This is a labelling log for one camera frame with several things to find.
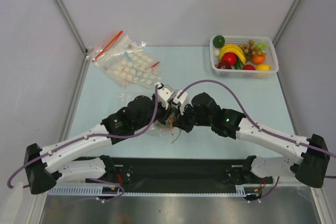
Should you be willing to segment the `clear zip bag red zipper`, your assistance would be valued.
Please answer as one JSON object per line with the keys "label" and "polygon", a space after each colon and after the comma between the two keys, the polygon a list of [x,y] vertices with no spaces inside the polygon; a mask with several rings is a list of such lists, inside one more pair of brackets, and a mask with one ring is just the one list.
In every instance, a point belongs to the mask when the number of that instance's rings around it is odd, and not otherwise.
{"label": "clear zip bag red zipper", "polygon": [[[118,95],[118,104],[121,107],[127,106],[129,102],[133,101],[137,96],[136,92],[121,92]],[[174,116],[170,116],[165,124],[161,124],[158,120],[154,121],[150,128],[144,135],[150,135],[155,137],[167,136],[171,144],[174,144],[181,136],[182,130],[173,126]]]}

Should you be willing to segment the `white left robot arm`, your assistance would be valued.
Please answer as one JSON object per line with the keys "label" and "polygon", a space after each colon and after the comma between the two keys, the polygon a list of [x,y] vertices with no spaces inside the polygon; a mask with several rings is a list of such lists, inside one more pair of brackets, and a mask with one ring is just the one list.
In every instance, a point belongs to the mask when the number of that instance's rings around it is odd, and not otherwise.
{"label": "white left robot arm", "polygon": [[144,134],[154,121],[163,120],[170,108],[170,103],[158,95],[140,95],[81,135],[45,147],[29,145],[24,164],[30,193],[38,195],[52,189],[59,168],[81,155]]}

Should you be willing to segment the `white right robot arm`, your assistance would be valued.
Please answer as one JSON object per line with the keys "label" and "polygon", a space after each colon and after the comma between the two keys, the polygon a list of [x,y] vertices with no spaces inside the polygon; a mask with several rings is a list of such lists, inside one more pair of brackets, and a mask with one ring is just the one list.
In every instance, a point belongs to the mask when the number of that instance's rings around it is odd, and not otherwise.
{"label": "white right robot arm", "polygon": [[278,157],[247,157],[243,179],[254,183],[260,177],[294,177],[299,182],[321,188],[330,161],[322,136],[290,135],[253,122],[247,114],[221,108],[207,93],[188,100],[187,93],[173,99],[179,112],[175,126],[189,132],[194,126],[208,126],[222,137],[251,142],[274,151]]}

